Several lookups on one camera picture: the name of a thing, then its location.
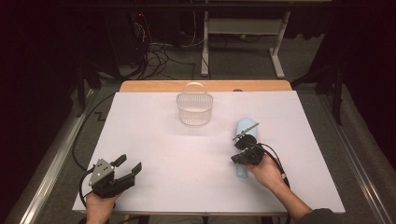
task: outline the gray floor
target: gray floor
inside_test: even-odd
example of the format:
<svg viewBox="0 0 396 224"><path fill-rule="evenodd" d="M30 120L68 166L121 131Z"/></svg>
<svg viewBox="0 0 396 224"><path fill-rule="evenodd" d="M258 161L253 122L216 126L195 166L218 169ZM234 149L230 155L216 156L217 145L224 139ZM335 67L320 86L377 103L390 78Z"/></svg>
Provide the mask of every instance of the gray floor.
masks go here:
<svg viewBox="0 0 396 224"><path fill-rule="evenodd" d="M312 38L306 41L298 36L295 39L283 41L279 59L286 80L294 80L306 74L321 39L321 37ZM223 48L225 45L223 38L210 38L211 78L276 79L267 51L274 44L275 39L267 36L256 42L229 39L226 48ZM173 60L195 63L194 79L209 79L209 77L200 76L201 46L182 49L166 47L166 53ZM191 79L191 71L191 64L168 61L162 75L150 79L170 79L170 77ZM122 67L122 72L128 73L129 68ZM101 90L91 96L92 105L97 105L102 99L118 91L119 87L120 83L106 82ZM392 223L392 219L396 220L395 214L391 212L396 211L396 174L368 132L347 88L343 89L341 109L343 125L339 126L334 124L329 114L331 95L316 95L314 87L315 84L304 84L296 90L346 208L346 213L339 215L340 218L344 223ZM111 106L111 99L104 101L95 109L95 112L102 112L102 116L105 117ZM54 157L63 146L64 139L70 134L76 121L75 115L76 109L73 110L57 139L54 140L52 147L32 177L29 187L22 194L6 223L21 222L37 188L51 167ZM103 126L104 122L98 120L98 115L92 114L81 129L75 149L76 157L85 166L89 165L88 162ZM35 223L78 223L84 217L83 214L71 210L78 193L77 187L81 175L82 171L75 165L69 153ZM111 223L118 223L122 219L123 215L115 215Z"/></svg>

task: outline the equipment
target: equipment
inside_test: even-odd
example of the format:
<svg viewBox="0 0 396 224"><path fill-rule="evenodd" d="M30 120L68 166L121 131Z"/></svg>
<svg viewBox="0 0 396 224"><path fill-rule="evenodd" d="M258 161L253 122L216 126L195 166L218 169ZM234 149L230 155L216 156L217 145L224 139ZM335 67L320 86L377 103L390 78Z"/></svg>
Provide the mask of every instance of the equipment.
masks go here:
<svg viewBox="0 0 396 224"><path fill-rule="evenodd" d="M237 175L239 177L247 177L243 175L241 171L243 165L252 164L258 165L262 161L262 156L267 154L276 164L277 168L279 169L280 174L282 175L283 180L285 181L286 185L290 187L289 180L286 177L285 171L283 170L282 163L279 160L279 157L276 155L275 151L262 143L257 143L256 136L257 136L257 126L259 123L255 122L253 119L240 119L238 121L238 128L236 131L236 148L241 151L239 154L231 156L231 160L233 163L238 164L238 171ZM266 150L263 146L270 148L275 156L273 156L268 150Z"/></svg>
<svg viewBox="0 0 396 224"><path fill-rule="evenodd" d="M89 185L92 192L101 198L112 198L126 189L134 186L134 177L142 170L142 163L139 162L131 173L119 179L114 179L115 167L119 167L126 161L126 155L120 156L115 161L108 163L103 159L99 159L91 170L87 171L80 180L79 196L84 205L84 197L82 195L82 182L88 174L92 174Z"/></svg>

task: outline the hand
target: hand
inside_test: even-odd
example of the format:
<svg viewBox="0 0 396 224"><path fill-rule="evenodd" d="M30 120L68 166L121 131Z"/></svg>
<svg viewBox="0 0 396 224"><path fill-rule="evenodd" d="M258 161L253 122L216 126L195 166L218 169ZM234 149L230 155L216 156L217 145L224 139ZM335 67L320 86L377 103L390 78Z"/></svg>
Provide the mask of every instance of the hand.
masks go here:
<svg viewBox="0 0 396 224"><path fill-rule="evenodd" d="M102 199L94 193L87 195L87 224L104 224L110 218L113 206L121 194Z"/></svg>
<svg viewBox="0 0 396 224"><path fill-rule="evenodd" d="M246 168L254 174L257 181L269 190L285 185L279 169L270 156L264 154L259 165L246 165Z"/></svg>

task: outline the metal rail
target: metal rail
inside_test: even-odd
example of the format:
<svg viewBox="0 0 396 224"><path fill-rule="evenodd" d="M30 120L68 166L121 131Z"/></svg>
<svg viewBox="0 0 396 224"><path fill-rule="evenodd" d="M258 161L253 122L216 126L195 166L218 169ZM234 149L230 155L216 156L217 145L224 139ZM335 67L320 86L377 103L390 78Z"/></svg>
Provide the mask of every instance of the metal rail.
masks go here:
<svg viewBox="0 0 396 224"><path fill-rule="evenodd" d="M346 155L346 160L350 164L352 172L356 176L356 179L361 186L361 191L366 197L367 203L373 210L378 224L393 224L393 221L390 218L385 205L379 198L375 185L371 181L370 177L367 175L363 165L361 164L361 161L359 160L358 155L355 152L354 147L347 139L347 135L344 132L343 127L341 125L338 125L334 117L332 116L332 108L330 106L330 103L326 99L326 96L320 95L318 98L322 106L325 108L326 113L332 121L334 129L337 131L338 136L340 137L340 140L345 147L344 153Z"/></svg>

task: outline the dark background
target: dark background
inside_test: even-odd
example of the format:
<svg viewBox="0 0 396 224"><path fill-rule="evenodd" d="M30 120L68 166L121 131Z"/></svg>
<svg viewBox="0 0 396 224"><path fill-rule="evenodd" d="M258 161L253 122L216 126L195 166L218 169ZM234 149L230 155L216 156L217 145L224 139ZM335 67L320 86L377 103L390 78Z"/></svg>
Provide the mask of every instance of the dark background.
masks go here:
<svg viewBox="0 0 396 224"><path fill-rule="evenodd" d="M393 167L396 167L395 9L393 1L382 0L348 13L297 10L291 13L285 33L286 37L303 34L309 39L330 32L311 71L326 63L340 62L357 108ZM269 10L265 15L271 18L279 13ZM239 13L236 17L261 18L262 14ZM191 13L165 11L145 12L145 15L152 24L150 28L156 31L153 35L175 46L180 44L180 31L193 33ZM197 34L202 36L204 13L196 15ZM229 12L214 15L235 16ZM102 12L65 10L54 1L30 0L3 1L0 16L0 148L1 163L7 167L1 172L2 222L69 114L72 106L69 94L77 85L81 65L87 68L84 76L90 85L100 88L98 71L117 76L118 63L138 61L140 51L128 46L127 50L136 55L132 59L117 52L113 43L120 36L114 36L108 29L114 22L111 17L120 19L114 13L109 18ZM322 80L316 77L311 81ZM327 78L325 82L331 87L333 79Z"/></svg>

